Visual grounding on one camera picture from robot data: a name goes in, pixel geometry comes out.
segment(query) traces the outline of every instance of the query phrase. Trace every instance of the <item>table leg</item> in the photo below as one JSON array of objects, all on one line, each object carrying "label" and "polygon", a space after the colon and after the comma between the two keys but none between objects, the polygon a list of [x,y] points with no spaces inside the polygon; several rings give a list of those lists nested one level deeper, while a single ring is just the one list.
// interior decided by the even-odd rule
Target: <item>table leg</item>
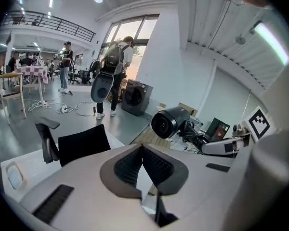
[{"label": "table leg", "polygon": [[42,86],[40,82],[40,76],[38,76],[38,82],[39,82],[39,98],[40,101],[42,102],[42,105],[44,106],[44,100],[43,100],[43,93],[42,93]]}]

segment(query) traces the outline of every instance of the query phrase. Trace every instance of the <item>window frame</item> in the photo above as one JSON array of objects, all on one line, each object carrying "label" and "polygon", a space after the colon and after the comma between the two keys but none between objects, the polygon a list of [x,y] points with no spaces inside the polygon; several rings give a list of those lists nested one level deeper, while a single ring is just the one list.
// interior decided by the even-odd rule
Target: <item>window frame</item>
[{"label": "window frame", "polygon": [[[145,14],[145,15],[136,16],[136,17],[131,17],[131,18],[128,18],[128,19],[124,19],[124,20],[120,20],[120,21],[117,21],[117,22],[112,23],[112,24],[110,25],[107,33],[106,33],[106,36],[105,36],[104,41],[103,41],[103,43],[102,43],[102,45],[101,45],[101,49],[100,49],[100,51],[99,51],[99,54],[98,54],[98,56],[97,56],[97,59],[100,58],[101,53],[102,53],[102,51],[103,51],[103,49],[104,49],[105,47],[109,47],[110,44],[112,44],[113,42],[115,42],[114,39],[115,39],[118,31],[120,30],[121,25],[122,25],[122,24],[125,24],[125,23],[134,22],[134,21],[141,21],[141,23],[140,23],[140,25],[139,25],[139,27],[138,27],[138,29],[137,29],[137,31],[136,31],[135,37],[134,37],[134,45],[135,45],[135,46],[138,46],[138,45],[139,45],[139,46],[147,46],[147,44],[148,44],[148,42],[149,42],[149,39],[148,39],[148,38],[140,38],[140,39],[138,39],[138,35],[139,35],[139,33],[140,33],[140,31],[141,31],[141,29],[142,29],[142,27],[143,27],[143,25],[144,25],[144,23],[145,23],[146,20],[157,20],[158,17],[159,17],[159,14]],[[118,27],[117,27],[117,29],[116,29],[116,31],[115,31],[115,33],[114,33],[111,41],[110,41],[110,42],[106,42],[107,39],[108,39],[108,36],[109,36],[109,34],[110,34],[110,32],[111,32],[111,30],[112,30],[112,28],[113,28],[114,26],[118,26]]]}]

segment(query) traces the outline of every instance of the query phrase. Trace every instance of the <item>backpack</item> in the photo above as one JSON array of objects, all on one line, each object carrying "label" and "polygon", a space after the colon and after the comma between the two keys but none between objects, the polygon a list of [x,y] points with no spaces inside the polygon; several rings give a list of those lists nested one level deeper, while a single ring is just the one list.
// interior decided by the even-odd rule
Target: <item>backpack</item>
[{"label": "backpack", "polygon": [[106,54],[104,58],[104,68],[101,71],[112,75],[120,74],[123,69],[123,51],[128,47],[129,45],[126,45],[121,49],[118,44],[116,44],[115,47]]}]

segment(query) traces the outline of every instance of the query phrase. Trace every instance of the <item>gray floor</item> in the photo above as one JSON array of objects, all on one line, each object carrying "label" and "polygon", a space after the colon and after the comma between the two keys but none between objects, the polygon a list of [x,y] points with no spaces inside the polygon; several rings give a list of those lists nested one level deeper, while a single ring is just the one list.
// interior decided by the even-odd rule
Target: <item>gray floor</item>
[{"label": "gray floor", "polygon": [[[44,100],[52,100],[59,97],[61,95],[58,92],[59,85],[59,79],[49,80],[49,84],[46,85],[46,93],[43,95]],[[39,92],[34,90],[29,95],[28,91],[25,90],[24,98],[39,100]],[[67,106],[75,107],[80,102],[89,101],[89,92],[74,92],[73,95],[64,94],[55,100],[54,103],[65,103]],[[35,118],[39,116],[45,116],[61,123],[56,130],[52,130],[55,142],[58,142],[58,137],[60,136],[85,131],[103,123],[105,129],[123,144],[130,144],[147,127],[151,119],[151,116],[147,114],[140,117],[129,114],[121,110],[120,104],[116,109],[117,114],[114,117],[110,117],[109,102],[104,103],[104,113],[106,115],[101,120],[96,120],[95,117],[79,116],[74,111],[67,114],[57,114],[55,109],[61,107],[61,105],[51,105],[50,109],[35,108],[33,111],[28,112],[27,109],[33,103],[36,102],[25,101],[27,119],[24,119],[20,101],[9,100],[8,110],[11,114],[11,126],[8,125],[0,104],[0,162],[41,149],[41,139],[34,125]],[[84,115],[92,115],[93,104],[82,104],[77,112]]]}]

